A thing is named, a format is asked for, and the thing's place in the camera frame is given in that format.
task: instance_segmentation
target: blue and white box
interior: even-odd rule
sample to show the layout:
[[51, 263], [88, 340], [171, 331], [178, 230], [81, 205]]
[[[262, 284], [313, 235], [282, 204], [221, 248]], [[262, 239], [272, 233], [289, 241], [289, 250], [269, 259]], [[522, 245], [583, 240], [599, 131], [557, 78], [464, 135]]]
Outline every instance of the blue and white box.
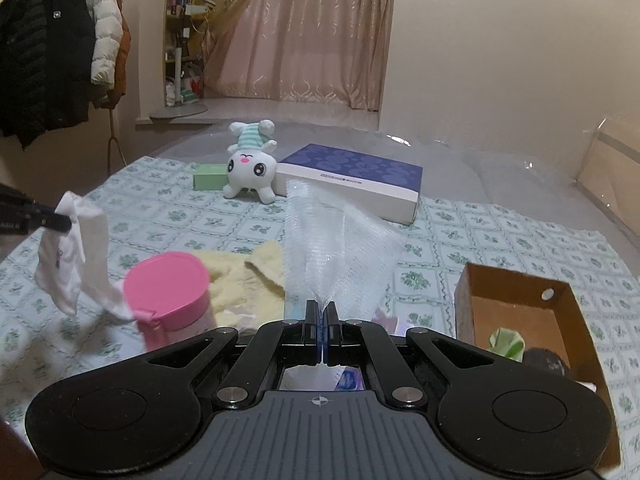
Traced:
[[410, 224], [420, 196], [422, 168], [364, 153], [308, 144], [278, 163], [273, 191], [287, 195], [289, 180], [319, 184], [373, 214]]

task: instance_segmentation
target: pink curtain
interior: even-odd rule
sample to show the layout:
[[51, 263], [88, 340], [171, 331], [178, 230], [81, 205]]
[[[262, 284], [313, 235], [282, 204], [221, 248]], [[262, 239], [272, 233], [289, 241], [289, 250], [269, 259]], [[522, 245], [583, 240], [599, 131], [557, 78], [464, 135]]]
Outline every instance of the pink curtain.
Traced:
[[215, 95], [378, 110], [392, 0], [253, 0], [215, 46]]

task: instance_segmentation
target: black jacket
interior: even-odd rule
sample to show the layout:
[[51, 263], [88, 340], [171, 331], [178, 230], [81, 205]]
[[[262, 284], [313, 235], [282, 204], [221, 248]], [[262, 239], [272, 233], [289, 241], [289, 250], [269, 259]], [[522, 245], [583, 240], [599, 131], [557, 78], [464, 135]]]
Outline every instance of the black jacket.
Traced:
[[95, 29], [85, 0], [0, 5], [0, 129], [25, 148], [88, 120]]

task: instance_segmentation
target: jacket sleeve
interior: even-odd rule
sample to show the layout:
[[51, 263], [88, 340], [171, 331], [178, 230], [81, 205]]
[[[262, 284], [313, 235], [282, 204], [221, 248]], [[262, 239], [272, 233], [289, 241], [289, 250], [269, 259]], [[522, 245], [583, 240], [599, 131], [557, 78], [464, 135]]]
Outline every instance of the jacket sleeve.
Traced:
[[116, 0], [94, 0], [95, 49], [91, 82], [114, 86], [116, 57], [122, 40], [122, 15]]

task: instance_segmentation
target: pink lid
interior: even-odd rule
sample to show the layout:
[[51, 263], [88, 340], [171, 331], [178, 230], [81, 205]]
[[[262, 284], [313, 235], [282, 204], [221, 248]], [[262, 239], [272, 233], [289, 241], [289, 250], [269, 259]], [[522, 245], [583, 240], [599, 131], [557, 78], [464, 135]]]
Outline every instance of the pink lid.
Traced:
[[180, 330], [209, 307], [209, 273], [192, 254], [160, 254], [129, 271], [124, 295], [137, 319]]

